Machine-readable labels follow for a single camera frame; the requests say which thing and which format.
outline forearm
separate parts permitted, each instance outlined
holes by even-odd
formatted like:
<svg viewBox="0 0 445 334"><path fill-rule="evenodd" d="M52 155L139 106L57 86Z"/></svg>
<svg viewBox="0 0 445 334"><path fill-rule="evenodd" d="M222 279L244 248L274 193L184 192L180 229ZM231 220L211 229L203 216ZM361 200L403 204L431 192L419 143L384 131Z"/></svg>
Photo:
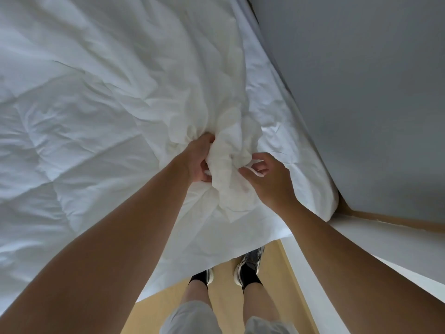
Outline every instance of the forearm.
<svg viewBox="0 0 445 334"><path fill-rule="evenodd" d="M445 304L296 200L279 212L351 333L445 332Z"/></svg>
<svg viewBox="0 0 445 334"><path fill-rule="evenodd" d="M190 183L181 162L171 162L64 248L0 318L1 331L120 333Z"/></svg>

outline black sock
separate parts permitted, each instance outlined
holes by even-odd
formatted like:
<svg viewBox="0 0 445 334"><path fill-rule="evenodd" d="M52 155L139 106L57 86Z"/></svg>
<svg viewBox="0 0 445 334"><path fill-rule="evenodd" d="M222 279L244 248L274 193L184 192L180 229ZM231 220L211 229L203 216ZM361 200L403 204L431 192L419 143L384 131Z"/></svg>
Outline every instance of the black sock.
<svg viewBox="0 0 445 334"><path fill-rule="evenodd" d="M243 292L246 286L248 284L251 284L252 282L258 282L259 284L262 284L258 278L258 275L256 275L256 270L250 267L249 263L246 263L243 266L241 266L241 271L239 272L239 276L241 278Z"/></svg>
<svg viewBox="0 0 445 334"><path fill-rule="evenodd" d="M192 279L190 279L189 283L191 283L193 280L199 280L202 281L207 286L207 271L202 271L201 273L195 274L192 276Z"/></svg>

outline shorts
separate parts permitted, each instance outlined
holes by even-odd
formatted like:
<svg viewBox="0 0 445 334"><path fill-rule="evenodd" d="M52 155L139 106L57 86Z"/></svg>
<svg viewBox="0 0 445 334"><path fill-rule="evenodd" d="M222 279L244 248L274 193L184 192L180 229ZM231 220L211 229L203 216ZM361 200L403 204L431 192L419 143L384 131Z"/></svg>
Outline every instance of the shorts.
<svg viewBox="0 0 445 334"><path fill-rule="evenodd" d="M189 301L173 311L159 334L222 334L215 313L202 301ZM298 334L294 325L251 317L244 334Z"/></svg>

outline bare leg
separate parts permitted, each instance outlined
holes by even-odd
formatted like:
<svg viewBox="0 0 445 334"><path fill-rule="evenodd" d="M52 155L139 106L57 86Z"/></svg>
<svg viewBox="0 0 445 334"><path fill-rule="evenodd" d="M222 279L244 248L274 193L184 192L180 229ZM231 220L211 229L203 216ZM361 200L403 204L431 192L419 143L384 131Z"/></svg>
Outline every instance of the bare leg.
<svg viewBox="0 0 445 334"><path fill-rule="evenodd" d="M189 285L182 296L181 304L184 304L188 301L198 300L205 302L212 308L212 303L209 298L209 290L207 289L206 284L199 280L190 281Z"/></svg>
<svg viewBox="0 0 445 334"><path fill-rule="evenodd" d="M244 289L242 318L244 324L253 316L268 321L279 321L278 310L263 285L253 282Z"/></svg>

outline white comforter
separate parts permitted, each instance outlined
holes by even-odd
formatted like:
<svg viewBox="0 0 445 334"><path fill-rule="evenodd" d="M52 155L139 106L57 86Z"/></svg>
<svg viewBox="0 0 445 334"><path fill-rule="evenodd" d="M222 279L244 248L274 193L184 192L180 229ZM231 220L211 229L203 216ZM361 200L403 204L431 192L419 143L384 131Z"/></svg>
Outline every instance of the white comforter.
<svg viewBox="0 0 445 334"><path fill-rule="evenodd" d="M329 176L235 0L0 0L0 12L0 314L205 131L213 183L190 188L140 299L289 234L236 171L256 150L330 218Z"/></svg>

